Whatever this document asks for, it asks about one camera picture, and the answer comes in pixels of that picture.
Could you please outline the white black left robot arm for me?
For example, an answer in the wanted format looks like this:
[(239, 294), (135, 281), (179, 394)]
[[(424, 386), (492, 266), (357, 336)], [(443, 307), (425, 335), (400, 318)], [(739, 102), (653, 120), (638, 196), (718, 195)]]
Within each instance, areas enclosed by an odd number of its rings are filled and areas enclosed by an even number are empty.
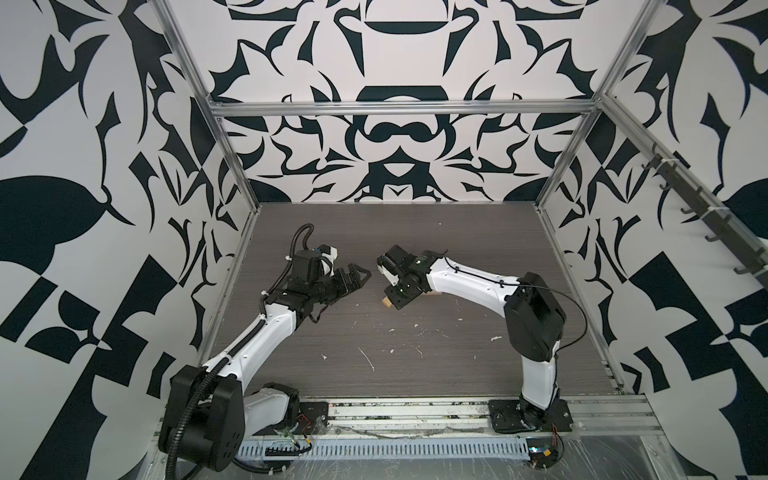
[(304, 320), (319, 320), (316, 305), (333, 305), (371, 276), (354, 263), (334, 268), (326, 260), (298, 273), (284, 269), (262, 293), (261, 314), (229, 346), (203, 365), (185, 366), (174, 375), (158, 442), (167, 456), (165, 478), (177, 478), (181, 460), (193, 465), (188, 478), (204, 468), (220, 472), (235, 462), (246, 437), (264, 429), (292, 432), (301, 414), (298, 392), (268, 383), (247, 395), (247, 387)]

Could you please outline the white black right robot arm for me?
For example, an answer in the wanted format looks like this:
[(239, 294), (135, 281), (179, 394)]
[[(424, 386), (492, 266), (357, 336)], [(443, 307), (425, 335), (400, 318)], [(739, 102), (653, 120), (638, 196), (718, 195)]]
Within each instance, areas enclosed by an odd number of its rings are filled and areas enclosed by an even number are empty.
[(462, 265), (444, 253), (419, 255), (395, 245), (377, 259), (389, 285), (389, 303), (402, 309), (431, 292), (453, 295), (501, 316), (508, 338), (522, 357), (521, 400), (542, 413), (559, 393), (556, 355), (561, 347), (566, 314), (543, 279), (533, 273), (503, 276)]

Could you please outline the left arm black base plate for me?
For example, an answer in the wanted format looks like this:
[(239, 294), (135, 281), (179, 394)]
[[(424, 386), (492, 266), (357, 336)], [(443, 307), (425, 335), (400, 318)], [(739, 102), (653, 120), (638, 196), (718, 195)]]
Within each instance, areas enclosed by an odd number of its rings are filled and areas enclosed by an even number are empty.
[(283, 420), (269, 425), (259, 435), (278, 435), (290, 432), (293, 435), (313, 435), (328, 425), (329, 404), (324, 401), (300, 401), (291, 404)]

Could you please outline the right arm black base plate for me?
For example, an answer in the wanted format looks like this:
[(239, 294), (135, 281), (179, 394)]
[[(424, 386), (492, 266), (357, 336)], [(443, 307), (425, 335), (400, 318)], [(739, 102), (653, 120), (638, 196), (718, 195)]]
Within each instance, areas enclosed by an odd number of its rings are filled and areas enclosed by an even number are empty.
[(499, 434), (572, 430), (573, 417), (567, 402), (561, 398), (555, 398), (546, 409), (522, 398), (494, 399), (488, 402), (488, 410), (491, 427)]

